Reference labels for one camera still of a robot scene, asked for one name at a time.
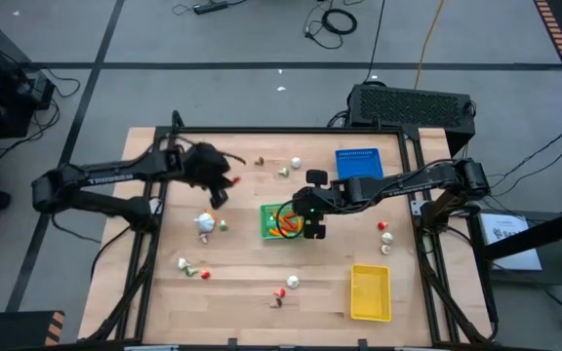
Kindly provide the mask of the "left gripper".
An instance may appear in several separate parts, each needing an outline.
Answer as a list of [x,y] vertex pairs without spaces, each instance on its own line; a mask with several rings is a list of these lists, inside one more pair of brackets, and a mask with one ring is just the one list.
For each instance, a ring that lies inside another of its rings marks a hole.
[[192,186],[211,189],[211,206],[214,210],[226,203],[228,194],[225,188],[231,186],[231,180],[224,175],[230,169],[224,157],[247,165],[247,161],[242,157],[220,152],[207,142],[191,145],[181,157],[183,169],[181,181]]

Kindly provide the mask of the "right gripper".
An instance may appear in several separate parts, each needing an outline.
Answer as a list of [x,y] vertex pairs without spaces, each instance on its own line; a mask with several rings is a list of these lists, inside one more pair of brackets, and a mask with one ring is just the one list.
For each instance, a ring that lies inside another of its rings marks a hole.
[[305,180],[314,186],[303,187],[293,195],[293,212],[310,221],[303,227],[305,239],[324,239],[325,225],[317,221],[335,212],[335,190],[321,187],[328,183],[326,171],[308,170]]

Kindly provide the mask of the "large white toy garlic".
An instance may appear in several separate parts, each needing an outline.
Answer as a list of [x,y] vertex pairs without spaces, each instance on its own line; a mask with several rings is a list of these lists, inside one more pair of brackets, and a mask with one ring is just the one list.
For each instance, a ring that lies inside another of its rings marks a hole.
[[197,216],[194,222],[200,234],[213,232],[216,227],[215,218],[206,213]]

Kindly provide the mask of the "green plastic basket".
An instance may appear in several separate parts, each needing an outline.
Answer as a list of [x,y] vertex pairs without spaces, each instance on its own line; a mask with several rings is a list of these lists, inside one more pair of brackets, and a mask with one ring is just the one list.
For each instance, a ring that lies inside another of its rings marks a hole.
[[261,215],[261,237],[264,240],[282,240],[282,239],[293,239],[298,238],[301,235],[297,234],[297,231],[287,231],[286,237],[275,237],[268,234],[268,229],[278,229],[281,228],[281,217],[286,214],[292,214],[295,217],[295,222],[297,222],[297,217],[299,215],[292,211],[291,205],[283,206],[282,204],[268,204],[261,205],[260,215]]

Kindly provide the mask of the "blue plastic basket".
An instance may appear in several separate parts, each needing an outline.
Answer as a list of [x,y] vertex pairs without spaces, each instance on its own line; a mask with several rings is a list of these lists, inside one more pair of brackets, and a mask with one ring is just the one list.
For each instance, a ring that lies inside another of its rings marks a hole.
[[376,148],[339,149],[335,152],[338,178],[382,178],[380,153]]

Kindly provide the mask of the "yellow plastic basket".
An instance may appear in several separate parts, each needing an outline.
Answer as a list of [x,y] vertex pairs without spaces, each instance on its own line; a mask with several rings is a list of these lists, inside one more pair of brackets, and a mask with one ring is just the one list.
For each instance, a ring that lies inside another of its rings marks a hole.
[[388,267],[353,264],[350,284],[350,317],[353,320],[391,321],[391,289]]

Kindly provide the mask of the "black perforated computer case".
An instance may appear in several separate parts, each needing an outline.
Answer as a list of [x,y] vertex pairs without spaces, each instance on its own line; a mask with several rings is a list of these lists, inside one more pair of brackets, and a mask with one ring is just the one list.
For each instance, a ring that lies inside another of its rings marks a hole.
[[368,82],[354,86],[346,104],[346,127],[397,128],[414,140],[419,138],[420,129],[441,129],[453,155],[475,135],[476,104],[468,95]]

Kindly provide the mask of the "black power strip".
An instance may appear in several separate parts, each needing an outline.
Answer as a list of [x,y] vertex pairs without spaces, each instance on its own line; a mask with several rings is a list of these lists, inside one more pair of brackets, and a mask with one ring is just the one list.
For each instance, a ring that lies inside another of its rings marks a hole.
[[216,11],[221,11],[228,8],[229,5],[226,1],[209,2],[202,5],[195,5],[193,11],[196,15],[205,15]]

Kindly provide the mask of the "black side stand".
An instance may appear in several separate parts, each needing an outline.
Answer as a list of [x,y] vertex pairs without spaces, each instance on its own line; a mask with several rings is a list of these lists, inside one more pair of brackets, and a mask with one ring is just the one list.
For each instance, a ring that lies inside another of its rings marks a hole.
[[481,285],[562,286],[562,214],[482,210],[468,221]]

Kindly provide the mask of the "black equipment stack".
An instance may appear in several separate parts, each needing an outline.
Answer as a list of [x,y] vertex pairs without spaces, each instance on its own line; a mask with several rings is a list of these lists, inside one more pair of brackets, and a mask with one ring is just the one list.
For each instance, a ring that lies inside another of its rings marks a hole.
[[35,112],[50,107],[55,85],[0,29],[0,138],[24,137]]

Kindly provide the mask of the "black hazard striped box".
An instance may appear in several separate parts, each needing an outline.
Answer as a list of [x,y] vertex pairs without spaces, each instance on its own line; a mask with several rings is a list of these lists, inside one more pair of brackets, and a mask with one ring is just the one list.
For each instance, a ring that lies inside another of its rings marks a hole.
[[53,346],[60,342],[62,311],[0,313],[0,351]]

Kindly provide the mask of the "black metal table frame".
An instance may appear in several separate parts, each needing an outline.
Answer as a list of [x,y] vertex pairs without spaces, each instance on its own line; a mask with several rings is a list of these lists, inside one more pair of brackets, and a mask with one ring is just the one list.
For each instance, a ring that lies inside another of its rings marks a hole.
[[[209,206],[205,192],[171,184],[158,253],[148,293],[131,304],[125,334],[145,343],[178,346],[263,346],[290,351],[302,346],[429,346],[434,341],[463,340],[451,329],[438,297],[423,286],[409,201],[397,197],[354,215],[330,216],[323,240],[265,241],[259,234],[259,208],[282,203],[305,184],[303,172],[278,175],[293,157],[306,169],[333,174],[340,148],[375,147],[387,174],[414,168],[420,162],[450,156],[445,133],[422,129],[418,141],[374,130],[248,128],[242,132],[189,129],[186,135],[210,142],[247,161],[233,160],[241,177],[216,218],[228,223],[207,245],[195,233],[194,218]],[[263,166],[255,161],[262,157]],[[385,221],[387,228],[378,229]],[[381,253],[381,235],[390,232],[388,255]],[[188,277],[178,260],[197,273]],[[391,321],[350,317],[350,270],[353,264],[389,268]],[[201,272],[211,278],[203,280]],[[297,276],[296,289],[287,286]],[[271,308],[274,292],[284,289],[281,308]]]

